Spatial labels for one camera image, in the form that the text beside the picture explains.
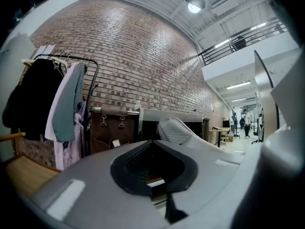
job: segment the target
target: floor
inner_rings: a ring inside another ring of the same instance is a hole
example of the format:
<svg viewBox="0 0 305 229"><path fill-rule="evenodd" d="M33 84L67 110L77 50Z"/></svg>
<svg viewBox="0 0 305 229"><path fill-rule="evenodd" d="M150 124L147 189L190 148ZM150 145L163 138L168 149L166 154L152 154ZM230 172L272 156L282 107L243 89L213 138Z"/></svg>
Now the floor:
<svg viewBox="0 0 305 229"><path fill-rule="evenodd" d="M226 144L224 144L224 142L220 142L220 148L230 153L243 153L248 150L253 141L257 140L257 136L253 135L253 130L250 130L250 138L248 139L245 139L244 130L238 129L237 134L240 136L240 138L234 137L233 142L227 142Z"/></svg>
<svg viewBox="0 0 305 229"><path fill-rule="evenodd" d="M5 170L16 191L31 198L60 171L35 162L25 155L17 155L5 163Z"/></svg>

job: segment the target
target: desk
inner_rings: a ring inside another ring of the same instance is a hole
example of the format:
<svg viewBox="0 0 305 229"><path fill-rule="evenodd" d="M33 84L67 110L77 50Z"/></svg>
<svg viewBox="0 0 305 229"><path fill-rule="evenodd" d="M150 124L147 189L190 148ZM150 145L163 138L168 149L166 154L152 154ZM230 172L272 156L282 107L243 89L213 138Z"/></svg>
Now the desk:
<svg viewBox="0 0 305 229"><path fill-rule="evenodd" d="M224 137L224 144L225 144L225 138L227 136L228 131L230 131L230 128L228 127L219 128L218 130L217 129L209 130L209 132L218 132L218 144L217 144L218 147L220 147L221 132L225 132L225 137Z"/></svg>

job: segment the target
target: ceiling light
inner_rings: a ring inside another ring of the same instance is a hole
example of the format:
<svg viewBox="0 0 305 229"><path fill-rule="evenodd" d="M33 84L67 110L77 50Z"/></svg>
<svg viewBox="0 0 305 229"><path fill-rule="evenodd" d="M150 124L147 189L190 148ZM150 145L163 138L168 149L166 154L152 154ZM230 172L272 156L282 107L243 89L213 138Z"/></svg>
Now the ceiling light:
<svg viewBox="0 0 305 229"><path fill-rule="evenodd" d="M201 10L201 8L198 8L197 6L192 5L190 3L189 3L188 8L189 8L189 11L191 11L192 13L198 13Z"/></svg>
<svg viewBox="0 0 305 229"><path fill-rule="evenodd" d="M220 46L222 46L222 45L228 43L230 40L231 40L231 38L225 40L224 42L221 42L221 43L217 44L217 45L215 46L215 48L219 48Z"/></svg>
<svg viewBox="0 0 305 229"><path fill-rule="evenodd" d="M246 98L236 99L236 100L233 100L233 102L241 101L241 100L245 100L245 99L246 99Z"/></svg>
<svg viewBox="0 0 305 229"><path fill-rule="evenodd" d="M250 84L251 82L244 82L244 83L241 83L241 84L238 84L238 85L232 85L232 86L228 86L227 89L232 89L232 88L236 88L236 87L239 87L239 86L244 86L244 85L248 85Z"/></svg>
<svg viewBox="0 0 305 229"><path fill-rule="evenodd" d="M259 28L259 27L265 26L266 24L267 24L267 22L262 23L262 24L258 25L257 27Z"/></svg>
<svg viewBox="0 0 305 229"><path fill-rule="evenodd" d="M192 13L198 13L200 11L200 9L204 9L205 8L205 0L185 0L187 3L190 3L191 5L189 5L189 10Z"/></svg>

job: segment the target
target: clothing rack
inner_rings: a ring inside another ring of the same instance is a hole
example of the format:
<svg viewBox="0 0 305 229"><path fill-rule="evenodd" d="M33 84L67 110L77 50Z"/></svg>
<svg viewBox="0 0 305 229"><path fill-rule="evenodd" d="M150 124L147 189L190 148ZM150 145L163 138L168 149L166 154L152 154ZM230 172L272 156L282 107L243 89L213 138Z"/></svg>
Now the clothing rack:
<svg viewBox="0 0 305 229"><path fill-rule="evenodd" d="M76 60L84 60L85 62L92 62L94 64L96 64L96 70L95 70L95 73L94 73L94 76L93 76L93 79L92 79L92 82L91 82L91 85L90 85L90 88L89 88L89 93L88 93L88 97L87 97L87 103L86 103L86 108L85 108L85 114L84 114L84 121L82 123L83 127L84 127L84 130L87 130L87 126L88 126L88 109L89 109L89 103L90 103L90 98L92 96L92 92L93 92L93 86L94 86L94 83L95 83L95 79L96 79L96 76L97 76L97 73L99 72L99 64L93 60L93 59L87 59L85 57L78 57L78 56L71 56L71 55L58 55L58 54L39 54L37 55L34 59L40 57L40 56L47 56L47 57L57 57L57 58L66 58L66 59L76 59Z"/></svg>

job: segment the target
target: hanging clothes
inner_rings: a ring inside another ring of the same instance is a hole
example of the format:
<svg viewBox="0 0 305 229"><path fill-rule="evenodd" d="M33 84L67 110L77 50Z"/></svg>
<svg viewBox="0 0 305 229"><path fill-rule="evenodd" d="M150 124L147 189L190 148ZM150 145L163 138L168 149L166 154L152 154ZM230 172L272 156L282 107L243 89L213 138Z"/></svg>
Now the hanging clothes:
<svg viewBox="0 0 305 229"><path fill-rule="evenodd" d="M56 168L65 170L81 158L84 147L82 85L86 65L74 63L63 78L54 97L45 137L54 141Z"/></svg>
<svg viewBox="0 0 305 229"><path fill-rule="evenodd" d="M66 143L54 142L55 164L59 170L65 170L81 158L81 149L84 147L84 128L81 124L81 115L74 114L75 140Z"/></svg>
<svg viewBox="0 0 305 229"><path fill-rule="evenodd" d="M63 89L65 88L67 82L69 81L72 72L74 71L75 66L77 65L76 63L73 63L71 65L71 67L69 68L68 72L65 74L63 80L61 81L60 86L58 87L58 90L56 92L56 95L54 97L50 112L49 112L49 116L48 116L48 120L47 120L47 124L46 124L46 130L45 130L45 138L52 140L52 141L57 141L55 133L54 133L54 129L53 129L53 125L52 125L52 119L54 116L54 112L55 112L55 108L58 104L58 100L59 97L61 96L61 93L63 91Z"/></svg>
<svg viewBox="0 0 305 229"><path fill-rule="evenodd" d="M55 103L52 126L57 142L75 140L73 120L74 114L79 112L82 106L82 85L86 71L87 66L83 62L79 62L74 67L57 103Z"/></svg>
<svg viewBox="0 0 305 229"><path fill-rule="evenodd" d="M53 99L63 79L61 68L52 60L37 59L25 73L21 85L12 92L2 119L8 128L20 128L29 140L40 140Z"/></svg>

